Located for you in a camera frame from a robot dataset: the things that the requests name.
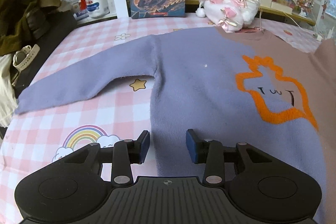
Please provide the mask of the white wristwatch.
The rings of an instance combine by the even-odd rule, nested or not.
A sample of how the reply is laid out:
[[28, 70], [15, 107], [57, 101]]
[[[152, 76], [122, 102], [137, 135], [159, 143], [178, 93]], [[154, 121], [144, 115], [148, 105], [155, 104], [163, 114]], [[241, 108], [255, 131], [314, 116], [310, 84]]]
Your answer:
[[25, 46], [20, 51], [16, 51], [13, 55], [13, 66], [18, 72], [24, 71], [34, 61], [39, 51], [40, 47], [37, 44], [33, 47]]

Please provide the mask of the purple and brown sweater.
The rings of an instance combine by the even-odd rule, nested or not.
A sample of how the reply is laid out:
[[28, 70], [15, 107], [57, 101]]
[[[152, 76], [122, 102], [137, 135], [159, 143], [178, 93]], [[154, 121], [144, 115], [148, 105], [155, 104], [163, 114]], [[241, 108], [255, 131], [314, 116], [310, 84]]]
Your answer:
[[246, 141], [315, 178], [316, 220], [335, 223], [335, 42], [313, 53], [269, 31], [218, 27], [149, 35], [97, 53], [30, 85], [18, 114], [95, 97], [115, 79], [151, 76], [150, 123], [161, 176], [202, 174], [191, 128], [225, 145]]

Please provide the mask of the white pink plush toy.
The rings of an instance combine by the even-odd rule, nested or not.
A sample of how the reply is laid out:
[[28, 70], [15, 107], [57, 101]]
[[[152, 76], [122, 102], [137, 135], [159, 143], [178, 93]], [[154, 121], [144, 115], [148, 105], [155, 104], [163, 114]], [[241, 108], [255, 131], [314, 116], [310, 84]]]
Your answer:
[[225, 32], [237, 32], [253, 22], [261, 0], [199, 0], [196, 15]]

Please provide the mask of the white green-lid pen jar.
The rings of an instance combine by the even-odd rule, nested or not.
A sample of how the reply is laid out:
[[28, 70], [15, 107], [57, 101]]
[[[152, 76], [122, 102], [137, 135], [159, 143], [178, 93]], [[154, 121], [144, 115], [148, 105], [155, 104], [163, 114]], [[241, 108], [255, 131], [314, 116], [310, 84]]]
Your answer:
[[85, 0], [90, 18], [101, 18], [109, 14], [108, 0]]

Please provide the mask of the dark olive jacket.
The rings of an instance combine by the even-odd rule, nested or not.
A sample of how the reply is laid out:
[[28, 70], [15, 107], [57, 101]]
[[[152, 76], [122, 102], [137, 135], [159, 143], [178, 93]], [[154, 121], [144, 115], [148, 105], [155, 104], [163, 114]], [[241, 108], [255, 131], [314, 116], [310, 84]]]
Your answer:
[[37, 0], [1, 0], [1, 56], [20, 50], [33, 34], [27, 14], [37, 7]]

